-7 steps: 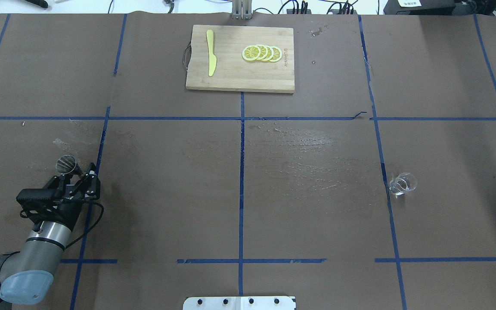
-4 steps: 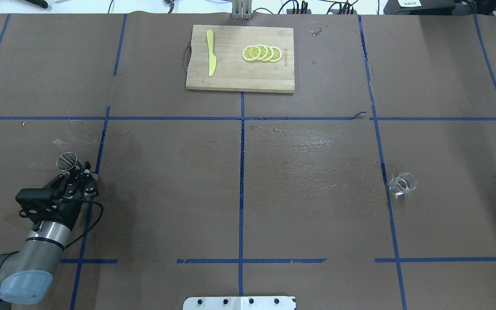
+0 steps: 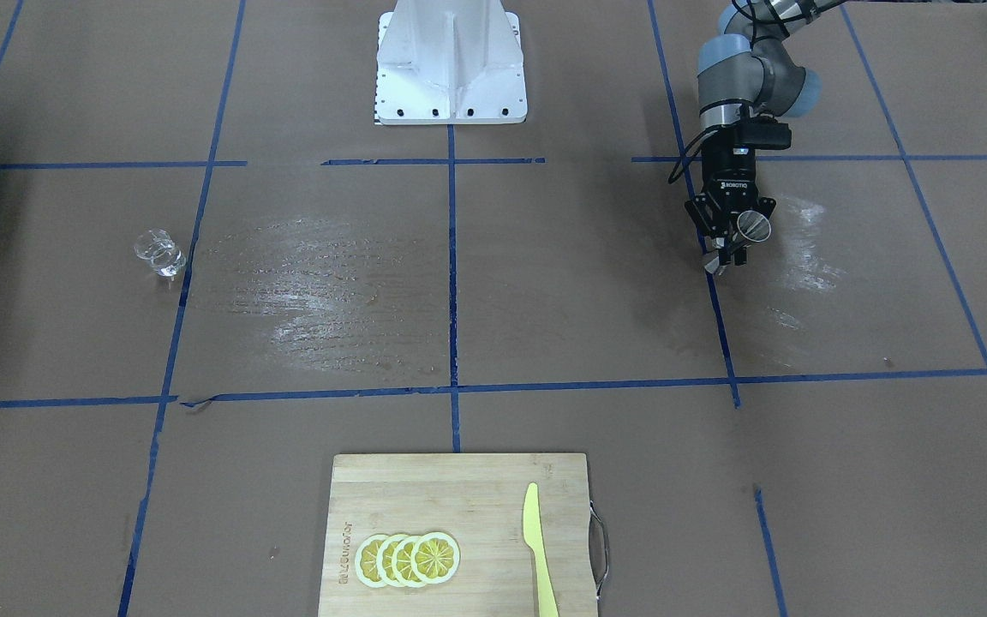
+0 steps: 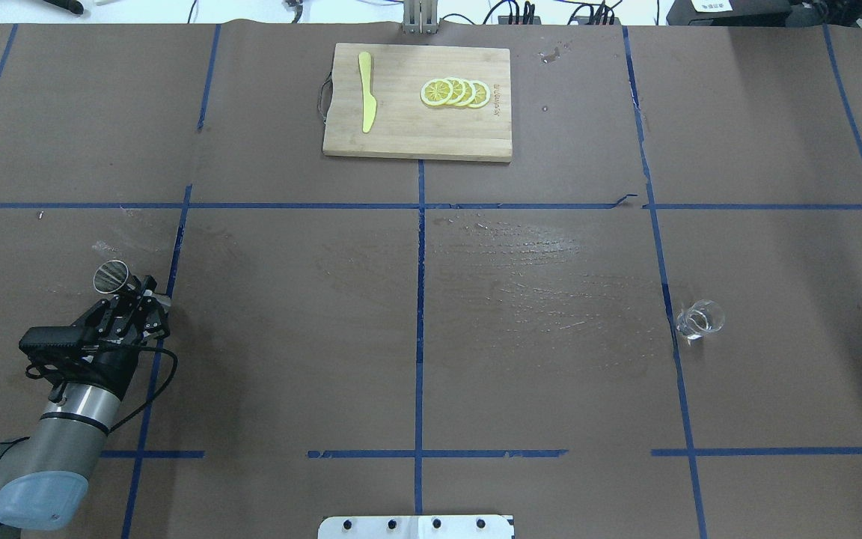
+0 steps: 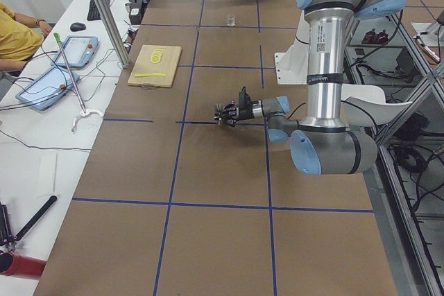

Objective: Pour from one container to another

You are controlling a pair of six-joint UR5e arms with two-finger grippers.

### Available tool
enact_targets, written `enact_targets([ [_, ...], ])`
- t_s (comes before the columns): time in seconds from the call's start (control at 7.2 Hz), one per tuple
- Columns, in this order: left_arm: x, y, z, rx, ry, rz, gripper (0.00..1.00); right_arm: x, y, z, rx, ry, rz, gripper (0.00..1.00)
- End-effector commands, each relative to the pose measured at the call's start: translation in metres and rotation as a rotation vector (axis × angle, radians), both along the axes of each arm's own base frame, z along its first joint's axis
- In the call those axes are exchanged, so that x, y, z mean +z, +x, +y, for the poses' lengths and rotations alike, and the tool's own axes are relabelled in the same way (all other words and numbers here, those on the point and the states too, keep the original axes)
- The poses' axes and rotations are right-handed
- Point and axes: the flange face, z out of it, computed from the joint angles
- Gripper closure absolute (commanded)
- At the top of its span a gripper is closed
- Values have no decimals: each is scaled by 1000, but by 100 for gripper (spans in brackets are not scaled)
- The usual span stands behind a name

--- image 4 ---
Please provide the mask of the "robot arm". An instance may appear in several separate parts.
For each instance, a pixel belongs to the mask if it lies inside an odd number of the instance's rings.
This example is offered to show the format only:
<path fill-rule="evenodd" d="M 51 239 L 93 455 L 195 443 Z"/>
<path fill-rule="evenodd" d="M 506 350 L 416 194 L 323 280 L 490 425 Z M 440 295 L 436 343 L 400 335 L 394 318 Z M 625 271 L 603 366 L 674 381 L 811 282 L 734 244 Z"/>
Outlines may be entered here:
<path fill-rule="evenodd" d="M 167 338 L 171 298 L 151 275 L 118 260 L 94 274 L 100 300 L 65 326 L 34 326 L 19 341 L 26 376 L 50 385 L 30 436 L 0 441 L 0 538 L 59 530 L 72 521 L 117 418 L 139 359 Z"/>

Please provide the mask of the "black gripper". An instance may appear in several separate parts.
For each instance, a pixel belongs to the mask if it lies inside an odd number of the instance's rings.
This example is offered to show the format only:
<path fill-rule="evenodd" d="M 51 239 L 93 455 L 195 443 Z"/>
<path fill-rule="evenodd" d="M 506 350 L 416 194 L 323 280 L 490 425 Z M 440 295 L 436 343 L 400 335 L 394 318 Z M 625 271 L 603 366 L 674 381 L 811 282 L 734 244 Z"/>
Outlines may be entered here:
<path fill-rule="evenodd" d="M 129 274 L 110 298 L 93 304 L 72 327 L 82 331 L 83 350 L 98 353 L 144 346 L 170 335 L 170 297 L 156 293 L 150 274 L 141 280 Z"/>

